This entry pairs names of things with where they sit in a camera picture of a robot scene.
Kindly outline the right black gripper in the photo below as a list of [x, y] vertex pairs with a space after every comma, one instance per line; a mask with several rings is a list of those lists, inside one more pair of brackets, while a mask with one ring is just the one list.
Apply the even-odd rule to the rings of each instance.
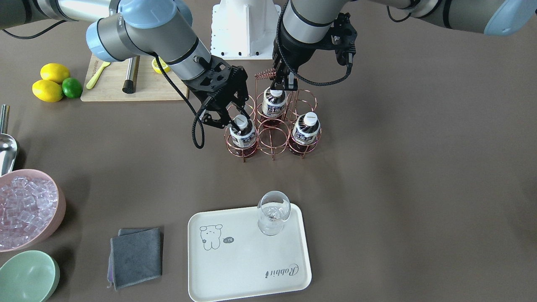
[[[209, 61], [196, 55], [193, 61], [196, 67], [204, 68], [198, 77], [185, 81], [201, 102], [195, 120], [219, 129], [248, 126], [250, 117], [244, 109], [249, 99], [248, 75], [244, 67], [230, 65], [214, 55]], [[230, 104], [238, 111], [235, 121], [227, 111]]]

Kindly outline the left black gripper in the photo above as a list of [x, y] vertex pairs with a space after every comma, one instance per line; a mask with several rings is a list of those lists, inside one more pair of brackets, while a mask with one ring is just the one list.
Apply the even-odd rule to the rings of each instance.
[[308, 84], [315, 84], [298, 74], [298, 69], [311, 59], [315, 50], [333, 50], [338, 64], [347, 68], [343, 77], [328, 81], [327, 84], [343, 82], [351, 74], [353, 59], [356, 54], [355, 40], [357, 31], [350, 22], [349, 13], [339, 13], [337, 18], [328, 27], [328, 31], [320, 41], [307, 44], [294, 39], [284, 29], [284, 13], [280, 14], [274, 42], [274, 69], [271, 90], [297, 91], [298, 80]]

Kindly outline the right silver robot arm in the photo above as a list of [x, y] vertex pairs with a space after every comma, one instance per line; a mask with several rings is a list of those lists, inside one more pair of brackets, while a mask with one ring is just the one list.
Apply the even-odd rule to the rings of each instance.
[[244, 110], [247, 73], [209, 52], [182, 0], [2, 0], [0, 13], [1, 29], [47, 19], [88, 21], [86, 42], [96, 57], [120, 62], [159, 56], [201, 101], [196, 119], [237, 128], [227, 107]]

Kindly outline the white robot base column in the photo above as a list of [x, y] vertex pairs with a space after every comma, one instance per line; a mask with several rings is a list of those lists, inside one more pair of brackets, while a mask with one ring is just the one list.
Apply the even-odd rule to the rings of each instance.
[[271, 60], [281, 10], [272, 0], [221, 0], [212, 8], [211, 54], [225, 60]]

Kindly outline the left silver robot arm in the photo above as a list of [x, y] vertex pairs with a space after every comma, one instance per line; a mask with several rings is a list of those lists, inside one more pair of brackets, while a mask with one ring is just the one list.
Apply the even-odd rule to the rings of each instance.
[[441, 92], [535, 93], [536, 2], [528, 0], [518, 10], [527, 16], [517, 32], [489, 36], [464, 32], [414, 18], [399, 8], [370, 0], [346, 1], [334, 15], [348, 15], [355, 32], [352, 71], [340, 65], [333, 49], [320, 49], [317, 42], [296, 39], [284, 23], [290, 14], [312, 31], [320, 23], [310, 21], [291, 0], [282, 4], [277, 22], [274, 79], [270, 87], [282, 91], [319, 89], [322, 93]]

